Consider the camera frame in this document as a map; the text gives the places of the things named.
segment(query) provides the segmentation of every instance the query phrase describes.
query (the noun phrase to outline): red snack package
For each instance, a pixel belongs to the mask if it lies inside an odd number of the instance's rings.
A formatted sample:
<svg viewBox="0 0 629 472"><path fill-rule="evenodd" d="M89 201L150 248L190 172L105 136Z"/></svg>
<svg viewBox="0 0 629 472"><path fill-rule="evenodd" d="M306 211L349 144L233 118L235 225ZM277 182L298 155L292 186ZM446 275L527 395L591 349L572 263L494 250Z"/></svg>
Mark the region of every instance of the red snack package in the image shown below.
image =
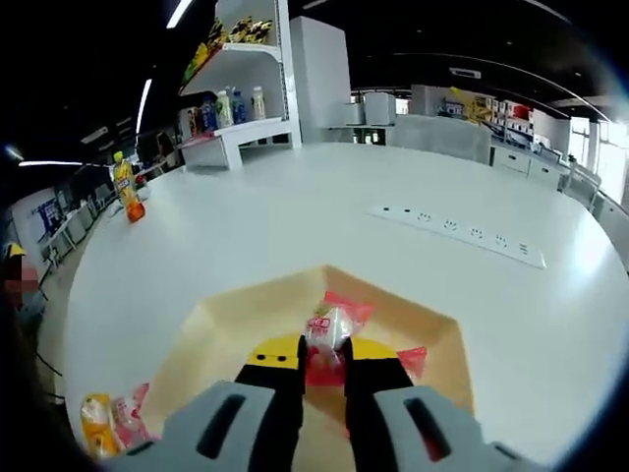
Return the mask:
<svg viewBox="0 0 629 472"><path fill-rule="evenodd" d="M309 347L306 385L341 386L345 383L340 348L345 339L365 325L372 311L373 307L325 292L314 316L306 323L304 336Z"/></svg>
<svg viewBox="0 0 629 472"><path fill-rule="evenodd" d="M397 357L399 357L406 373L415 380L422 377L427 355L428 350L425 347L416 347L413 349L397 351Z"/></svg>
<svg viewBox="0 0 629 472"><path fill-rule="evenodd" d="M345 384L345 361L337 354L330 357L317 347L311 347L306 361L306 386L343 386Z"/></svg>

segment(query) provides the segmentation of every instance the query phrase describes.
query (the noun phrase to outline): ceiling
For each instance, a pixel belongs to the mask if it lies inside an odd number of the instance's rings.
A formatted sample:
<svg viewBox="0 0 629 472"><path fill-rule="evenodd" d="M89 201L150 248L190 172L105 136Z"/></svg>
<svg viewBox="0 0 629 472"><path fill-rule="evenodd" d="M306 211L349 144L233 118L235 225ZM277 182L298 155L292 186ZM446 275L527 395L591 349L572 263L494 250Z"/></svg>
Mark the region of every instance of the ceiling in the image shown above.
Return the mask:
<svg viewBox="0 0 629 472"><path fill-rule="evenodd" d="M167 29L178 3L11 2L3 12L11 28L1 33L2 144L29 160L81 162L132 144L148 78L142 131L172 122L186 105L177 89L208 33L215 1L195 0L180 24ZM615 64L616 74L629 70L613 35L625 29L622 15L604 7L612 5L606 0L587 10L558 0L390 0L386 8L327 0L304 9L309 3L289 0L291 17L306 15L346 32L353 88L457 86L537 107L564 100L560 108L551 105L558 111L546 111L594 118L597 111L580 106L575 95L619 93L607 64ZM478 70L482 79L455 78L450 67ZM616 111L600 109L608 116ZM101 127L109 132L81 142ZM111 141L113 147L99 150ZM29 171L30 180L41 180L36 185L50 185L53 172L43 169Z"/></svg>

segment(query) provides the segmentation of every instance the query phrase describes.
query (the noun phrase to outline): power strip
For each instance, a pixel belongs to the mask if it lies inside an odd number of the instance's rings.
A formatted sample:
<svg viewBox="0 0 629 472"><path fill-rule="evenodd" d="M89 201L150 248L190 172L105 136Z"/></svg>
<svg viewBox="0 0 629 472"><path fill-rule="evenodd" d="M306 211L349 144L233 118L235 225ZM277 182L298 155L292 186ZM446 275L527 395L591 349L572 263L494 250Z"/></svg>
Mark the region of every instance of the power strip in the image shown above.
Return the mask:
<svg viewBox="0 0 629 472"><path fill-rule="evenodd" d="M400 206L375 206L368 214L472 244L529 266L545 268L542 251L519 238L486 231L478 224L446 218L430 211Z"/></svg>

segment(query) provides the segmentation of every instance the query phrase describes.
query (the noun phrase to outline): white pillar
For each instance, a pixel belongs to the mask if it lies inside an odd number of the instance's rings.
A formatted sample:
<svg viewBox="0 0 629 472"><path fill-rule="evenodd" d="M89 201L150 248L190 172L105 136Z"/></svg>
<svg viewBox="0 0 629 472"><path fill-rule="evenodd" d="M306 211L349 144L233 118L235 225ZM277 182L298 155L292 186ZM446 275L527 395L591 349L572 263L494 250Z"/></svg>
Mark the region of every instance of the white pillar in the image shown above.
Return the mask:
<svg viewBox="0 0 629 472"><path fill-rule="evenodd" d="M597 167L597 154L599 151L599 123L590 122L590 141L588 143L588 158L586 160L586 167L592 172L596 172Z"/></svg>

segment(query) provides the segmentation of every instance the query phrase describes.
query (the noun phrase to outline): beige tray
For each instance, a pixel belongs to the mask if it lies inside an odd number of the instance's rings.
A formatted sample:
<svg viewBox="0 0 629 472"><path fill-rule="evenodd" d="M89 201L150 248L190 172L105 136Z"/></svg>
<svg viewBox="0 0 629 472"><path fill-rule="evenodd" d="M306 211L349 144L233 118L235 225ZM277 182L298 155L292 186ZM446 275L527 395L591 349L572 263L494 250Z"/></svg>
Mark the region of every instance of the beige tray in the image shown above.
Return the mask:
<svg viewBox="0 0 629 472"><path fill-rule="evenodd" d="M428 356L417 384L434 387L473 413L472 389L457 323L337 268L323 266L202 300L186 319L143 405L148 429L218 380L233 380L248 354L271 337L303 331L325 290L374 311L362 337L396 350L425 346ZM294 470L353 470L345 437L342 388L309 387Z"/></svg>

